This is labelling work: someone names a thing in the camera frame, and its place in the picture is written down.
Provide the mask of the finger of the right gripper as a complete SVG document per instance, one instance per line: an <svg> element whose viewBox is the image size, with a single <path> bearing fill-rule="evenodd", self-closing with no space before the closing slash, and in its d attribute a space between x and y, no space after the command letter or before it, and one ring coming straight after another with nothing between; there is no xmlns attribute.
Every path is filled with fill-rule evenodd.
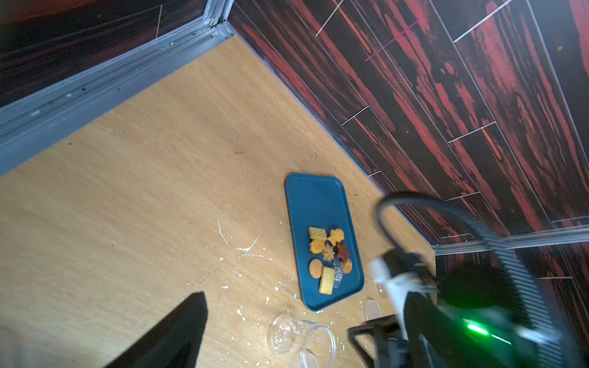
<svg viewBox="0 0 589 368"><path fill-rule="evenodd" d="M347 337L366 367L405 367L405 340L395 316L348 328Z"/></svg>

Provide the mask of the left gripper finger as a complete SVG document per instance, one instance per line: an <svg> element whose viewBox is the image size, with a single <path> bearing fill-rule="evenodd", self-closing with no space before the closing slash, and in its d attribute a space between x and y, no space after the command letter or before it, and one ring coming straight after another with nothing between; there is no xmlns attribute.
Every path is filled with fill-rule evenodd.
<svg viewBox="0 0 589 368"><path fill-rule="evenodd" d="M203 292L185 298L109 367L194 367L206 329Z"/></svg>

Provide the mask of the clear jar lid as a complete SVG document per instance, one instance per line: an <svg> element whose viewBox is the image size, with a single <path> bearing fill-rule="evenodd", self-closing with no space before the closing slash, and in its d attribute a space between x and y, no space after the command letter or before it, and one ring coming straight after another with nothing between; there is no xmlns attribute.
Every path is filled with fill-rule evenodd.
<svg viewBox="0 0 589 368"><path fill-rule="evenodd" d="M376 320L383 316L380 303L377 300L367 297L363 302L364 320Z"/></svg>

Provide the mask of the pale yellow rectangular biscuit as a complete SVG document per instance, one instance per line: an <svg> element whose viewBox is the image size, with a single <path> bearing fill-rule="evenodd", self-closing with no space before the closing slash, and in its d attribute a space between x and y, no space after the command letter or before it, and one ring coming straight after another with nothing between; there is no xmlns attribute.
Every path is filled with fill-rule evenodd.
<svg viewBox="0 0 589 368"><path fill-rule="evenodd" d="M324 295L332 295L334 290L336 271L334 268L323 267L321 270L318 292Z"/></svg>

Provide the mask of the clear jar with yellow cookies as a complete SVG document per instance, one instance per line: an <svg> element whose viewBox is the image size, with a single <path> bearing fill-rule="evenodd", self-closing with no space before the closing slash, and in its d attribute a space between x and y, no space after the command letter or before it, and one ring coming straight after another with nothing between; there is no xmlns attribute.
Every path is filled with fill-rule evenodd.
<svg viewBox="0 0 589 368"><path fill-rule="evenodd" d="M286 311L271 322L269 352L289 367L335 367L336 339L325 325Z"/></svg>

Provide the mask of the orange fish cookie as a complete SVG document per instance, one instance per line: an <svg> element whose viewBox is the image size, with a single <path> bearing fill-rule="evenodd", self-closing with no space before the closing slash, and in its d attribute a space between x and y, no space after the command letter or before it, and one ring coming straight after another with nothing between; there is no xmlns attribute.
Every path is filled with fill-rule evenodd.
<svg viewBox="0 0 589 368"><path fill-rule="evenodd" d="M325 250L325 241L320 239L313 239L309 243L310 252L314 255L319 255Z"/></svg>

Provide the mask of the yellow square waffle cookie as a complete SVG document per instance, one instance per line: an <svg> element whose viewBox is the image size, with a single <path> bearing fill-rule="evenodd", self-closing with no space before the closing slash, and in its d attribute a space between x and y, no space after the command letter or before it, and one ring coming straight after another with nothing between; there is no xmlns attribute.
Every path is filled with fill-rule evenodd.
<svg viewBox="0 0 589 368"><path fill-rule="evenodd" d="M310 226L308 228L308 234L311 240L320 239L326 241L328 238L327 232L324 228Z"/></svg>

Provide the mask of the clear jar with star cookies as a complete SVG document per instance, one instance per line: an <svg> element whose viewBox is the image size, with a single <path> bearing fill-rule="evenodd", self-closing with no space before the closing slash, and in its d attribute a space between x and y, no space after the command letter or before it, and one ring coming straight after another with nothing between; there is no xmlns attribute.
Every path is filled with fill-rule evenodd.
<svg viewBox="0 0 589 368"><path fill-rule="evenodd" d="M377 290L381 298L388 299L388 293L385 284L377 282Z"/></svg>

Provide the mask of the orange round cookie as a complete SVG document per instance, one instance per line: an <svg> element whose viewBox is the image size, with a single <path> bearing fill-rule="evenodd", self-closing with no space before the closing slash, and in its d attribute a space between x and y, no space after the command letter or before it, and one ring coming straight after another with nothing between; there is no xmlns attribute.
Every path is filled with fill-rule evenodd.
<svg viewBox="0 0 589 368"><path fill-rule="evenodd" d="M353 262L351 259L341 261L341 269L344 274L350 274L353 269Z"/></svg>

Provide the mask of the brown iced star cookie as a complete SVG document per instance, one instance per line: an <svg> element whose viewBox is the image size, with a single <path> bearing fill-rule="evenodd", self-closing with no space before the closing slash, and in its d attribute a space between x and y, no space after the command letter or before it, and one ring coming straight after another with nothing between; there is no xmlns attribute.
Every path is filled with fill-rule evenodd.
<svg viewBox="0 0 589 368"><path fill-rule="evenodd" d="M342 261L347 262L350 258L350 253L348 251L348 247L344 242L337 242L336 246L336 256Z"/></svg>

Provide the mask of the yellow swirl cookie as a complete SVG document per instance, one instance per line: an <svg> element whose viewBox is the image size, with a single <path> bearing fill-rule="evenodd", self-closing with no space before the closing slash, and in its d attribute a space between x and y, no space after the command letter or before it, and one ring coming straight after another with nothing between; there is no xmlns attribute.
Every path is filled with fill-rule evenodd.
<svg viewBox="0 0 589 368"><path fill-rule="evenodd" d="M326 245L323 252L321 253L323 260L326 262L332 262L335 259L335 251L332 246Z"/></svg>

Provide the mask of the yellow fish shaped cookie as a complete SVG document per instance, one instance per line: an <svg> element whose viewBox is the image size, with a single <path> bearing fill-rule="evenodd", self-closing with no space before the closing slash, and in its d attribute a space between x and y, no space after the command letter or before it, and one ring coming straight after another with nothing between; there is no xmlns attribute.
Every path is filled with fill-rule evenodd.
<svg viewBox="0 0 589 368"><path fill-rule="evenodd" d="M338 243L342 243L345 240L345 232L341 228L332 229L327 241L331 246L335 247Z"/></svg>

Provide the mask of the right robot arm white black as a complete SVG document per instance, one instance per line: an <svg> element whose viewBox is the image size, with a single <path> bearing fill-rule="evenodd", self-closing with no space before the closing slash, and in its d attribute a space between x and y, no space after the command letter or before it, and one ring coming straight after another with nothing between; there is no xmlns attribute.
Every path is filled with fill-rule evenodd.
<svg viewBox="0 0 589 368"><path fill-rule="evenodd" d="M470 213L433 196L396 192L375 206L400 205L454 217L496 255L498 268L462 265L435 278L420 256L393 244L371 264L395 314L352 327L348 339L368 367L580 367L582 355L561 314L502 238Z"/></svg>

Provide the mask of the teal plastic tray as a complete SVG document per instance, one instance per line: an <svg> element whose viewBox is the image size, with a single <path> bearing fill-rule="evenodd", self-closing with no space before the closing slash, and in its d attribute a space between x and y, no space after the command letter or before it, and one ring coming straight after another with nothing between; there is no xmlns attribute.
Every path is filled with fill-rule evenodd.
<svg viewBox="0 0 589 368"><path fill-rule="evenodd" d="M364 271L340 179L293 173L285 195L304 305L320 311L361 291Z"/></svg>

